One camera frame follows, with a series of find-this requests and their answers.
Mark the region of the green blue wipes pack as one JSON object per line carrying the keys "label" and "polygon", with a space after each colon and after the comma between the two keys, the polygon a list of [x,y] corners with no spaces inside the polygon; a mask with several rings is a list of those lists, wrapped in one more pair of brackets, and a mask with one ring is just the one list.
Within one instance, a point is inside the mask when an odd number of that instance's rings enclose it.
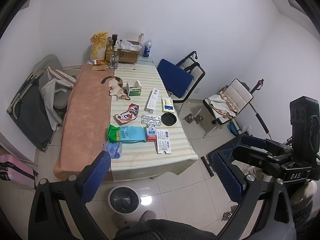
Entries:
{"label": "green blue wipes pack", "polygon": [[121,143],[136,143],[146,142],[146,135],[142,127],[136,126],[121,126],[116,127],[109,125],[107,138],[109,142],[121,142]]}

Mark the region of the red white snack wrapper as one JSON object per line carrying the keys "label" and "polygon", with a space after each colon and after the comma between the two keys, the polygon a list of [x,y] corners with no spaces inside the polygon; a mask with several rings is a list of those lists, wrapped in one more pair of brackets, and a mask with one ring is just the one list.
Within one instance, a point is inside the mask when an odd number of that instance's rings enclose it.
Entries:
{"label": "red white snack wrapper", "polygon": [[139,106],[134,103],[131,103],[127,111],[120,114],[116,114],[114,118],[118,124],[123,125],[135,120],[138,116],[138,112]]}

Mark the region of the left grey slipper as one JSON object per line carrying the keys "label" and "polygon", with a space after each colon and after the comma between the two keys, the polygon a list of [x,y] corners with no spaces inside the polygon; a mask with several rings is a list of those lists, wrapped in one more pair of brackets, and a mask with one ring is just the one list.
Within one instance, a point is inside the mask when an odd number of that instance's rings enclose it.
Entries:
{"label": "left grey slipper", "polygon": [[130,226],[127,219],[118,213],[112,215],[112,222],[117,229],[124,229]]}

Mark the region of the pink suitcase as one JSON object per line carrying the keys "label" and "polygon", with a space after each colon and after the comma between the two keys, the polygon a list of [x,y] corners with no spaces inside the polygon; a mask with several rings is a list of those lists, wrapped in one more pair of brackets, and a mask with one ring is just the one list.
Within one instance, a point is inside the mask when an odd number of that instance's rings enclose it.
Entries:
{"label": "pink suitcase", "polygon": [[38,173],[11,154],[1,154],[1,180],[13,181],[21,186],[36,189]]}

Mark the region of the silver blister pack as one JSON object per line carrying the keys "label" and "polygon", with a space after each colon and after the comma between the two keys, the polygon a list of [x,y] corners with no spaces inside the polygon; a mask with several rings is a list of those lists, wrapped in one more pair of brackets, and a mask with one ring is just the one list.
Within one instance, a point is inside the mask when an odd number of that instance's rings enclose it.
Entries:
{"label": "silver blister pack", "polygon": [[141,118],[141,123],[145,125],[160,126],[161,117],[157,115],[146,115],[143,114]]}

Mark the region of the grey slipper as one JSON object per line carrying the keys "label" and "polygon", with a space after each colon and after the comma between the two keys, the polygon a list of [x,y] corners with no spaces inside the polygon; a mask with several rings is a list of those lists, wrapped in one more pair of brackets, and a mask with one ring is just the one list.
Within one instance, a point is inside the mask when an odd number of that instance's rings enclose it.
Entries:
{"label": "grey slipper", "polygon": [[112,222],[117,229],[124,229],[130,226],[127,219],[118,213],[112,215]]}
{"label": "grey slipper", "polygon": [[146,210],[140,217],[139,222],[143,223],[148,220],[156,219],[156,214],[151,210]]}

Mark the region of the white folding chair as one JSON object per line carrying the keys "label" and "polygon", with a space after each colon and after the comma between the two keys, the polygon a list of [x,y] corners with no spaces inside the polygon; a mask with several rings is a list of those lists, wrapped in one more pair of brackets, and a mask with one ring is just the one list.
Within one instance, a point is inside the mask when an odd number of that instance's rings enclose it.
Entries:
{"label": "white folding chair", "polygon": [[250,93],[248,86],[234,79],[224,89],[203,100],[203,109],[208,110],[214,118],[213,128],[206,131],[203,139],[217,128],[222,126],[234,118],[253,100],[253,94]]}

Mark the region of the long white box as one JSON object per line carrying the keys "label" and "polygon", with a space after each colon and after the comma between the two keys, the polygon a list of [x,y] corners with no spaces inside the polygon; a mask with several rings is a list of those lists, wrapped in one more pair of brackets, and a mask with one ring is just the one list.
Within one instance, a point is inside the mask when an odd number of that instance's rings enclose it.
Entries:
{"label": "long white box", "polygon": [[144,111],[148,113],[153,113],[153,111],[156,108],[158,95],[159,95],[159,89],[154,88],[150,93],[150,96],[148,98]]}

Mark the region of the white printed carton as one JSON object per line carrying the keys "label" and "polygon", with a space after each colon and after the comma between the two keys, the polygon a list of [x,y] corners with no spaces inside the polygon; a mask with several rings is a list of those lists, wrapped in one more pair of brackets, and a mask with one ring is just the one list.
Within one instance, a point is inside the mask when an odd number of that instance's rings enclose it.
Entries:
{"label": "white printed carton", "polygon": [[169,139],[169,131],[164,129],[156,129],[157,136],[157,153],[158,154],[171,154],[171,145]]}

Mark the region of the black round lid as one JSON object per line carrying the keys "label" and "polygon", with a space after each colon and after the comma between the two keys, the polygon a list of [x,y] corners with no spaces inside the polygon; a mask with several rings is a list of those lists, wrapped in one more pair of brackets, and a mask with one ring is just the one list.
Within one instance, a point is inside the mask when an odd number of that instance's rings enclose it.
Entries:
{"label": "black round lid", "polygon": [[161,122],[165,125],[165,126],[172,126],[174,124],[176,124],[177,122],[177,118],[174,114],[172,113],[164,113],[161,116]]}

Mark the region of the red blue small box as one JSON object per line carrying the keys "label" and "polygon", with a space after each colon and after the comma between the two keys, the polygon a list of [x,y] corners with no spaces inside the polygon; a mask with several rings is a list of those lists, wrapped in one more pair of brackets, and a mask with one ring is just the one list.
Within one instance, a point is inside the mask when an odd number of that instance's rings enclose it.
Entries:
{"label": "red blue small box", "polygon": [[146,125],[145,132],[146,132],[146,140],[147,140],[147,142],[152,142],[152,141],[156,141],[157,140],[156,126],[154,126],[154,125]]}

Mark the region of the white blue yellow box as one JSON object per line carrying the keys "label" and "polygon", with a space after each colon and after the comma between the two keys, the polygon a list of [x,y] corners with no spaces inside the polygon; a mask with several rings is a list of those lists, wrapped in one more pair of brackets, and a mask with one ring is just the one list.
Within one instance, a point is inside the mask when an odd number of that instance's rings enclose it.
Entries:
{"label": "white blue yellow box", "polygon": [[173,100],[171,98],[161,98],[161,103],[162,103],[162,112],[163,113],[174,113],[174,104]]}

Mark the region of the green white medicine box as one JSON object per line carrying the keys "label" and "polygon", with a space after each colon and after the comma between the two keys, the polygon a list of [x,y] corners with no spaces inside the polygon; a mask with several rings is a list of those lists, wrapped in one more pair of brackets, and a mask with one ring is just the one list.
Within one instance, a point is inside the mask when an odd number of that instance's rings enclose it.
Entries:
{"label": "green white medicine box", "polygon": [[126,92],[129,97],[140,96],[142,92],[142,85],[139,80],[128,80],[126,85]]}

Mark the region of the blue plastic bag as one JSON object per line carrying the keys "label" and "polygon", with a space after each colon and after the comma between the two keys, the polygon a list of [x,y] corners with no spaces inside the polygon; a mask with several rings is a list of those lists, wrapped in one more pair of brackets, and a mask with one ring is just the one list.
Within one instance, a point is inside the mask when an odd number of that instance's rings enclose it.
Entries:
{"label": "blue plastic bag", "polygon": [[122,143],[107,141],[103,144],[103,150],[110,155],[111,159],[119,159],[123,150]]}

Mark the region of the clear glass bottle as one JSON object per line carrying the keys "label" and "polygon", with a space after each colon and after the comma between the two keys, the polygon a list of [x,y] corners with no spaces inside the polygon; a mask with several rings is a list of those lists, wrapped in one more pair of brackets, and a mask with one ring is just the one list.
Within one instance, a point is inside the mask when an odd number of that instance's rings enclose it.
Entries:
{"label": "clear glass bottle", "polygon": [[110,65],[109,68],[111,70],[116,70],[118,68],[118,64],[119,64],[119,51],[118,51],[118,44],[116,43],[113,46],[113,51],[112,54],[110,56]]}

